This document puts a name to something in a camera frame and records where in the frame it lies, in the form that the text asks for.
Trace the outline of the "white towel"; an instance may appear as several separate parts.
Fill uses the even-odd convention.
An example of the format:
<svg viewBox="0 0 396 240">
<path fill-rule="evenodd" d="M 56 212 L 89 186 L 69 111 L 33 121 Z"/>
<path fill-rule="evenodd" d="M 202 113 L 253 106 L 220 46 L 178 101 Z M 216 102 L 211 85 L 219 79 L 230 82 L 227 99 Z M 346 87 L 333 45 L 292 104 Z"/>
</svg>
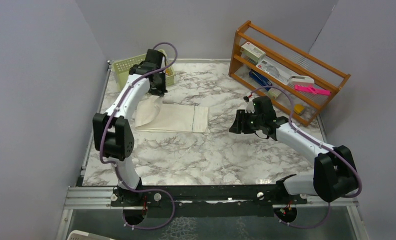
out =
<svg viewBox="0 0 396 240">
<path fill-rule="evenodd" d="M 151 96 L 139 103 L 135 129 L 143 132 L 205 133 L 209 108 L 193 105 L 165 104 L 162 97 Z"/>
</svg>

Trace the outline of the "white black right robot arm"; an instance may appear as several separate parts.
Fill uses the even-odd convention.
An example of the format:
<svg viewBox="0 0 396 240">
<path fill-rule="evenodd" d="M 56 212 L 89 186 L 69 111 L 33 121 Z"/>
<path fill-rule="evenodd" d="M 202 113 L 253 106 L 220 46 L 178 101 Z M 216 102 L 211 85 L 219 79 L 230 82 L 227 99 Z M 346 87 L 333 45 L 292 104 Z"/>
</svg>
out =
<svg viewBox="0 0 396 240">
<path fill-rule="evenodd" d="M 294 149 L 313 165 L 313 173 L 293 174 L 277 182 L 275 199 L 285 204 L 294 195 L 318 196 L 327 203 L 340 197 L 360 194 L 362 182 L 356 171 L 352 153 L 346 146 L 333 146 L 302 131 L 290 118 L 277 116 L 271 99 L 260 96 L 239 109 L 229 132 L 256 134 L 261 131 Z"/>
</svg>

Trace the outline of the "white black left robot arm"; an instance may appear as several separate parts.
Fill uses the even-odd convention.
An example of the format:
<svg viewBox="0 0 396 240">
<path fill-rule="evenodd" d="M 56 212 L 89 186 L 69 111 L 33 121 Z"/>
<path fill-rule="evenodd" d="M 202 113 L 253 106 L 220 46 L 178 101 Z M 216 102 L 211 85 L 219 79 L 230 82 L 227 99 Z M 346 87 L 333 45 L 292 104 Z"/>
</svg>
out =
<svg viewBox="0 0 396 240">
<path fill-rule="evenodd" d="M 162 97 L 167 92 L 167 67 L 165 54 L 149 49 L 145 59 L 129 69 L 127 82 L 115 102 L 92 119 L 94 144 L 100 162 L 111 165 L 116 173 L 115 196 L 133 206 L 142 201 L 143 192 L 141 178 L 131 159 L 135 140 L 129 120 L 144 95 Z"/>
</svg>

